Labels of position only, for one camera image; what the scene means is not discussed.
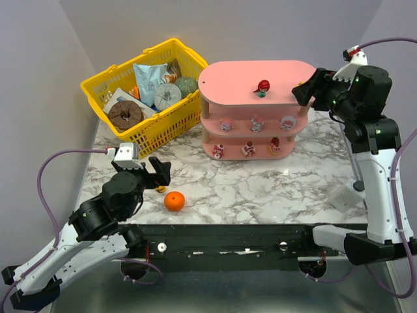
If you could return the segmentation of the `red strawberry figure toy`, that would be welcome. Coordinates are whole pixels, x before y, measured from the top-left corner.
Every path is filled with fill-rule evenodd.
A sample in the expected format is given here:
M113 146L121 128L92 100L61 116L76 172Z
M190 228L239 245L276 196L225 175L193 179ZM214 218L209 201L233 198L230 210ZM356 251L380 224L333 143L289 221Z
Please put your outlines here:
M257 89L253 91L259 98L265 98L266 93L270 89L270 82L268 80L261 80L258 85Z

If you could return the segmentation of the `pink round planet toy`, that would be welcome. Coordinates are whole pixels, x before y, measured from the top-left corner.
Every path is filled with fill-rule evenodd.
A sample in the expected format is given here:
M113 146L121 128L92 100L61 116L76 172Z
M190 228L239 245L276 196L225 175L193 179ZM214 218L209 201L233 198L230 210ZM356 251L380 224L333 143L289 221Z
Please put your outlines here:
M235 128L235 122L230 118L222 118L219 122L220 128L223 132L229 132Z

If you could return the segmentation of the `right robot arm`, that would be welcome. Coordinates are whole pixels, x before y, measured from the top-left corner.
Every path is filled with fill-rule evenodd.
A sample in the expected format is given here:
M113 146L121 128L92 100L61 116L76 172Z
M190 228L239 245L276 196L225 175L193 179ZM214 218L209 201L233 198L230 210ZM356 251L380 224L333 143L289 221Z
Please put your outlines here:
M392 80L386 70L360 66L349 82L318 68L305 83L292 90L301 106L333 113L344 133L364 182L367 230L358 232L330 224L311 229L317 246L347 255L354 265L365 265L416 255L416 238L407 221L399 175L399 127L382 111Z

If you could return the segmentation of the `white ring pink figure toy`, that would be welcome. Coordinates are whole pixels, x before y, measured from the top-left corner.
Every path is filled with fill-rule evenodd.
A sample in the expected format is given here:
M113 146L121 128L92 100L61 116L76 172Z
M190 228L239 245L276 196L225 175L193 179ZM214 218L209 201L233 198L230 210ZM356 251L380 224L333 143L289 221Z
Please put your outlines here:
M292 130L297 124L297 120L293 116L285 116L280 121L280 128L284 131Z

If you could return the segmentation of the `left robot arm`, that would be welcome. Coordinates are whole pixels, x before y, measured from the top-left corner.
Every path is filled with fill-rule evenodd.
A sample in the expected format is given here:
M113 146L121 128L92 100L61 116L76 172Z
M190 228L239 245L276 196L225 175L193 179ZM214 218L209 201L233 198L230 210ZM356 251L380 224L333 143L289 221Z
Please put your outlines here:
M143 204L143 192L168 186L171 163L152 156L149 173L144 163L131 168L112 166L117 173L102 185L99 195L74 211L57 238L22 265L5 267L1 275L11 287L15 310L42 310L60 296L64 284L94 266L125 258L133 249L146 251L139 226L127 223Z

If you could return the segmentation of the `pink bear strawberry toy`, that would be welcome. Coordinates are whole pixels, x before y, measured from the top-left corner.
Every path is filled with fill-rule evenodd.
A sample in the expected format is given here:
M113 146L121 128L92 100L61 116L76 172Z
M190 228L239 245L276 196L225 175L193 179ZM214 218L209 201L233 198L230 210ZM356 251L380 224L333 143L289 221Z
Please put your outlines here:
M224 146L222 144L216 144L213 147L212 156L217 160L224 157Z

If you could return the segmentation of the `yellow duck toy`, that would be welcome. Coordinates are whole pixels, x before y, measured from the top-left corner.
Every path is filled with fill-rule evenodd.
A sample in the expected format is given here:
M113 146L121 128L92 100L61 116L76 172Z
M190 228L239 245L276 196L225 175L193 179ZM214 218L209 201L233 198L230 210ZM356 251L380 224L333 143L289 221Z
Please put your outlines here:
M166 187L165 186L156 187L155 191L157 191L158 193L164 193L166 191Z

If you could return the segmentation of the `pink bear donut toy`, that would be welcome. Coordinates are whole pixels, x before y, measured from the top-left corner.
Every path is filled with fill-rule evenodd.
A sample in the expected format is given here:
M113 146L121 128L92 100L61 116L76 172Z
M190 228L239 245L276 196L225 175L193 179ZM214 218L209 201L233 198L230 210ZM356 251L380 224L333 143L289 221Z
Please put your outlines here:
M272 155L279 155L281 153L280 139L273 137L269 143L268 150Z

